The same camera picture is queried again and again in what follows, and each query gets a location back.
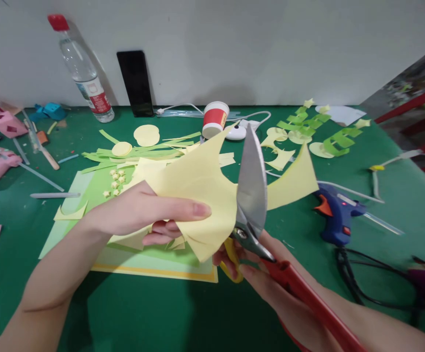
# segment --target black phone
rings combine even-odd
[[[120,51],[116,53],[116,56],[134,117],[154,116],[144,52],[142,50]]]

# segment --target yellow paper star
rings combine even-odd
[[[356,127],[357,129],[361,129],[362,127],[369,127],[369,126],[370,126],[370,120],[364,120],[364,119],[359,119],[354,124],[354,127]]]
[[[323,107],[320,108],[319,113],[320,114],[326,114],[328,111],[330,111],[330,106],[326,105],[326,106],[323,106]]]
[[[305,106],[306,108],[309,108],[309,107],[311,107],[314,103],[315,103],[315,102],[313,101],[313,98],[312,98],[312,99],[310,99],[310,100],[306,100],[306,101],[304,102],[304,106]]]

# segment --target paper cup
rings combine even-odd
[[[204,122],[202,124],[202,135],[211,139],[224,130],[225,121],[230,113],[230,108],[223,102],[212,102],[204,109]]]

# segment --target yellow scissor handle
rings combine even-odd
[[[240,270],[238,269],[238,266],[240,265],[240,261],[239,261],[238,256],[237,256],[237,251],[235,250],[235,245],[233,243],[233,239],[230,238],[230,237],[227,238],[224,242],[224,245],[225,245],[225,250],[227,251],[228,257],[230,258],[232,263],[235,264],[235,268],[237,269],[237,273],[238,273],[237,278],[235,280],[232,279],[232,276],[230,275],[230,272],[228,271],[227,266],[225,265],[224,262],[221,262],[221,268],[230,280],[232,280],[236,284],[239,284],[240,282],[243,281],[243,275],[240,272]]]

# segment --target plastic water bottle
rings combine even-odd
[[[95,66],[85,50],[70,37],[69,25],[63,15],[54,14],[47,17],[52,28],[59,34],[59,47],[64,62],[82,93],[93,115],[100,122],[114,119],[114,112],[105,91],[100,84]]]

